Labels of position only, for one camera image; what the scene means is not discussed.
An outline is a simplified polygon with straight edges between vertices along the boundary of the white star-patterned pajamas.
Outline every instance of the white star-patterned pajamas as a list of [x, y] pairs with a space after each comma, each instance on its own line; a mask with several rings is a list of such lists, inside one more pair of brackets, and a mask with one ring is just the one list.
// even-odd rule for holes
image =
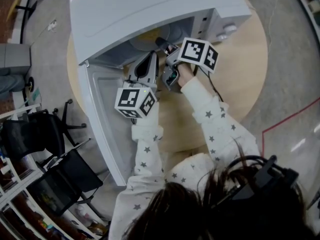
[[122, 239], [128, 226], [143, 213], [165, 182], [180, 183], [192, 190], [198, 187], [202, 194], [208, 178], [204, 175], [215, 168], [223, 170], [239, 157], [237, 143], [244, 154], [260, 155], [256, 138], [228, 115], [228, 105], [219, 102], [218, 96], [213, 97], [197, 77], [181, 91], [193, 107], [193, 117], [201, 124], [209, 154], [190, 156], [165, 172], [158, 149], [164, 130], [158, 125], [159, 103], [155, 103], [148, 117], [137, 119], [132, 126], [132, 139], [137, 142], [134, 175], [116, 199], [110, 240]]

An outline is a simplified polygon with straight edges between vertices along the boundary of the black chair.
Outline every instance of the black chair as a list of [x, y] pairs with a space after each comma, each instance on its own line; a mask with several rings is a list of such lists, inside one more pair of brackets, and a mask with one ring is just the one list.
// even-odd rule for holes
[[[88, 204], [103, 182], [75, 148], [58, 158], [62, 158], [59, 164], [49, 168], [28, 190], [55, 215], [61, 216], [73, 204]], [[78, 201], [82, 192], [94, 189], [95, 192], [89, 198]]]
[[33, 152], [47, 149], [52, 156], [40, 164], [42, 167], [42, 164], [47, 164], [52, 157], [65, 153], [63, 134], [75, 147], [77, 143], [70, 136], [68, 129], [82, 129], [87, 125], [85, 123], [81, 126], [67, 125], [68, 104], [72, 102], [72, 99], [69, 99], [64, 104], [62, 120], [57, 116], [58, 109], [55, 108], [53, 114], [49, 114], [45, 109], [28, 115], [24, 114], [23, 120], [4, 121], [0, 132], [3, 154], [10, 159], [19, 160]]

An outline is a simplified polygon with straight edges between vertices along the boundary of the floor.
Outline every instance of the floor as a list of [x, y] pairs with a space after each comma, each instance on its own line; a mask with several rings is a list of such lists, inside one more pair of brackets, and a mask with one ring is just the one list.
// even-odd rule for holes
[[[298, 0], [250, 0], [264, 27], [268, 45], [268, 71], [261, 94], [242, 124], [257, 138], [262, 149], [262, 131], [301, 110], [320, 96], [320, 56], [313, 29]], [[48, 25], [57, 21], [54, 31]], [[73, 98], [66, 66], [68, 39], [71, 32], [69, 0], [43, 0], [26, 24], [24, 42], [31, 45], [32, 68], [29, 72], [39, 87], [42, 106], [52, 111], [62, 108]], [[70, 124], [87, 123], [88, 119], [74, 99], [67, 120]], [[300, 173], [306, 202], [320, 186], [320, 107], [312, 107], [264, 134], [266, 157], [276, 154], [279, 163]], [[78, 141], [93, 137], [88, 126], [75, 130]], [[82, 152], [83, 158], [98, 172], [105, 163], [95, 140]], [[110, 218], [117, 193], [111, 178], [92, 200], [106, 218]], [[320, 230], [319, 211], [310, 212]]]

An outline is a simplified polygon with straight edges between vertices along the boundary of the hand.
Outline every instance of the hand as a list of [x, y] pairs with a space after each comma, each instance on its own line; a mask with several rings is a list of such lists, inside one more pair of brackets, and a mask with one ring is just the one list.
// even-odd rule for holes
[[178, 79], [178, 84], [184, 87], [192, 78], [194, 78], [194, 73], [191, 70], [190, 64], [182, 63], [178, 65], [178, 71], [180, 77]]

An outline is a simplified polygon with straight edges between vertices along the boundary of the round wooden table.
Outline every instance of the round wooden table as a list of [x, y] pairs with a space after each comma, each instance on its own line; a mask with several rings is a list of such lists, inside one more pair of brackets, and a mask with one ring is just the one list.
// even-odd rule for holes
[[[240, 122], [256, 103], [265, 82], [268, 66], [268, 47], [261, 21], [250, 7], [252, 16], [223, 43], [213, 44], [219, 60], [212, 82], [224, 102], [228, 113]], [[78, 81], [76, 53], [72, 35], [67, 49], [67, 72], [73, 94], [82, 110], [84, 102]], [[197, 77], [214, 93], [208, 78], [199, 70]], [[183, 94], [168, 92], [161, 81], [159, 124], [164, 128], [159, 148], [166, 152], [194, 150], [206, 144], [200, 125], [192, 116], [193, 109]]]

